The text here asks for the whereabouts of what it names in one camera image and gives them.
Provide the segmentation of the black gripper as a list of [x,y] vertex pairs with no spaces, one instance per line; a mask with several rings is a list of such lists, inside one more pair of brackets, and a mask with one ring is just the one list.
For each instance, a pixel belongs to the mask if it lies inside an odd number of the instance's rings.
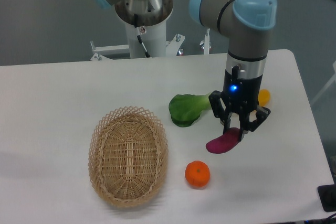
[[[221,92],[213,91],[208,99],[214,117],[220,119],[223,125],[223,134],[230,128],[231,115],[239,115],[239,137],[241,141],[245,134],[254,132],[270,115],[271,110],[259,106],[258,95],[261,86],[262,76],[252,79],[239,77],[240,67],[234,66],[231,73],[225,71],[223,86],[223,101],[226,108],[223,108]],[[256,110],[256,119],[250,121],[250,113]]]

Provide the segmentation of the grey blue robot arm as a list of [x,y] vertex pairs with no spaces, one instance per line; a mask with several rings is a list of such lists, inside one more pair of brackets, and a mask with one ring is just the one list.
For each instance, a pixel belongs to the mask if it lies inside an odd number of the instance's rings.
[[[96,0],[102,8],[115,7],[131,30],[131,56],[165,56],[165,32],[150,32],[172,13],[172,0]],[[188,10],[198,24],[229,39],[224,86],[209,101],[225,135],[236,141],[254,131],[270,114],[258,102],[277,0],[190,0]]]

